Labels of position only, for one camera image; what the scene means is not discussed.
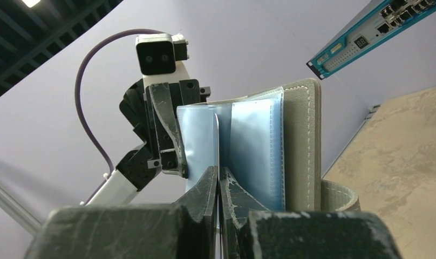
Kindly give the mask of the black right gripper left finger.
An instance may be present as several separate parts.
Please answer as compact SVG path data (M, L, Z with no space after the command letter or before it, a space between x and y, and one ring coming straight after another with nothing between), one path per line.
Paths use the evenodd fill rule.
M218 168L173 203L53 211L26 258L214 258Z

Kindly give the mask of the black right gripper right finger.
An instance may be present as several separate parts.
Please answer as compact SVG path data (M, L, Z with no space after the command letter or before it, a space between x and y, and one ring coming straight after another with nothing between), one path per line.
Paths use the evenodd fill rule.
M221 172L224 258L401 258L388 227L356 208L274 212L224 168Z

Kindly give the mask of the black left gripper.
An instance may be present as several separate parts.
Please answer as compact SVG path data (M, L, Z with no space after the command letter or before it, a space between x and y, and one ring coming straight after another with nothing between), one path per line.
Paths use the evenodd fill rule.
M122 173L144 173L157 168L166 174L188 178L184 146L176 109L206 102L210 87L196 79L159 83L145 87L134 83L124 94L119 108L133 126L142 145L130 151L118 164Z

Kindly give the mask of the grey card holder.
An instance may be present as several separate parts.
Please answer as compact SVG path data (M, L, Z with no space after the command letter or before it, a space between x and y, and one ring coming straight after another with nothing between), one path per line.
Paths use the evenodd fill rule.
M236 99L178 107L186 155L186 188L215 166L214 113L220 167L273 211L360 210L358 194L321 176L318 80L308 78Z

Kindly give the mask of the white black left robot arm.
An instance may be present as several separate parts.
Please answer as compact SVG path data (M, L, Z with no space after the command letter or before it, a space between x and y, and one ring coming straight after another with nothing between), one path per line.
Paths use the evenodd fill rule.
M176 109L204 103L209 96L210 88L201 87L196 79L148 87L140 80L132 85L124 94L119 109L142 143L105 174L104 182L84 204L127 204L160 172L187 178Z

